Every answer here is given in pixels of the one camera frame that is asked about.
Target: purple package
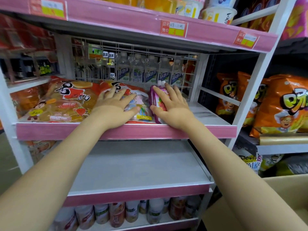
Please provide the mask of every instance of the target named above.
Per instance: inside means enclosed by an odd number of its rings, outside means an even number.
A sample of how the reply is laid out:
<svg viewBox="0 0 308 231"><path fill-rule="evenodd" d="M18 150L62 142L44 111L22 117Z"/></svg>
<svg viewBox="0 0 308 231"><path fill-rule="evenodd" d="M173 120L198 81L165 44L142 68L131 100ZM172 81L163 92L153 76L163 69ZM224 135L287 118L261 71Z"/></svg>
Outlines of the purple package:
<svg viewBox="0 0 308 231"><path fill-rule="evenodd" d="M308 37L307 14L308 0L297 0L286 27L281 35L281 40Z"/></svg>
<svg viewBox="0 0 308 231"><path fill-rule="evenodd" d="M165 87L158 87L159 89L161 89L166 95L169 96L169 92L167 91L167 89ZM155 105L156 107L159 107L160 109L167 111L165 104L162 102L162 100L160 99L160 97L157 95L157 93L154 91L153 86L151 86L150 89L150 93L151 93L151 97L150 97L150 103L151 105ZM158 116L156 116L155 114L154 118L155 118L155 122L156 124L166 124L162 119L160 119Z"/></svg>

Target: shelf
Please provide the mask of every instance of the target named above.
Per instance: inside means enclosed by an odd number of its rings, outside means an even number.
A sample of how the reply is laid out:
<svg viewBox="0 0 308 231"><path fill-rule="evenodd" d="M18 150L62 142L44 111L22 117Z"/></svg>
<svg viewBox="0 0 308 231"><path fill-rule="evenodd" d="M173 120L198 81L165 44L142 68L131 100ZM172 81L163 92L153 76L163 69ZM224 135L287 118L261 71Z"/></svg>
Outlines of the shelf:
<svg viewBox="0 0 308 231"><path fill-rule="evenodd" d="M259 139L250 137L248 133L241 130L237 138L237 145L244 147L253 155L259 153L260 155L273 154L291 154L302 153L308 151L308 144L281 144L281 145L259 145Z"/></svg>
<svg viewBox="0 0 308 231"><path fill-rule="evenodd" d="M64 206L206 194L210 178L188 141L99 141Z"/></svg>
<svg viewBox="0 0 308 231"><path fill-rule="evenodd" d="M42 27L70 35L104 38L134 44L167 47L186 51L235 51L270 52L277 35L240 28L201 19L156 12L101 0L56 0L66 3L68 21L30 15L28 0L0 0L0 8L15 12L26 21L41 23ZM186 37L161 33L162 20L187 23ZM246 48L234 44L239 31L259 37L255 46Z"/></svg>
<svg viewBox="0 0 308 231"><path fill-rule="evenodd" d="M199 103L189 102L196 118L220 139L236 138L237 126L230 125ZM79 123L35 123L16 124L18 140L63 140ZM106 131L100 140L148 140L148 139L188 139L186 133L163 124L124 124Z"/></svg>
<svg viewBox="0 0 308 231"><path fill-rule="evenodd" d="M198 218L192 219L182 219L179 221L174 221L170 218L168 213L163 214L159 224L150 225L147 221L147 217L144 214L139 213L138 219L129 223L126 220L123 225L119 228L113 228L109 222L104 225L95 224L88 229L88 231L112 231L112 230L146 230L146 231L157 231L157 230L179 230L179 229L188 229L198 225Z"/></svg>
<svg viewBox="0 0 308 231"><path fill-rule="evenodd" d="M270 14L275 14L278 6L279 6L279 4L268 7L268 8L263 9L263 10L259 10L255 13L252 13L252 14L248 14L244 17L234 19L231 24L235 26L235 25L239 25L241 23L246 23L246 22L249 22L251 20L255 20L255 19L258 19L258 18L261 18L261 17L264 17L264 16L268 16Z"/></svg>
<svg viewBox="0 0 308 231"><path fill-rule="evenodd" d="M21 91L30 87L42 85L44 83L49 82L50 76L41 76L41 77L34 77L33 79L26 80L26 81L17 81L14 84L8 84L7 87L9 88L10 93L14 93L17 91Z"/></svg>

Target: price tag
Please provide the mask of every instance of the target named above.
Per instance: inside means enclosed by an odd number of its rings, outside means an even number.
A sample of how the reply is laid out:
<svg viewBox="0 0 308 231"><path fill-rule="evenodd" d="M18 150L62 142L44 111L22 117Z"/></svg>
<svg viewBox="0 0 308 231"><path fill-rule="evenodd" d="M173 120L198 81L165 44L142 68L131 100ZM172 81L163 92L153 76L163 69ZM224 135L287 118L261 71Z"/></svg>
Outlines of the price tag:
<svg viewBox="0 0 308 231"><path fill-rule="evenodd" d="M161 20L160 33L186 37L187 28L188 28L188 23L186 22L172 22L167 20Z"/></svg>
<svg viewBox="0 0 308 231"><path fill-rule="evenodd" d="M252 49L255 46L258 39L259 36L256 36L254 34L248 34L242 30L239 30L233 44Z"/></svg>
<svg viewBox="0 0 308 231"><path fill-rule="evenodd" d="M68 20L67 3L63 0L28 0L30 14Z"/></svg>

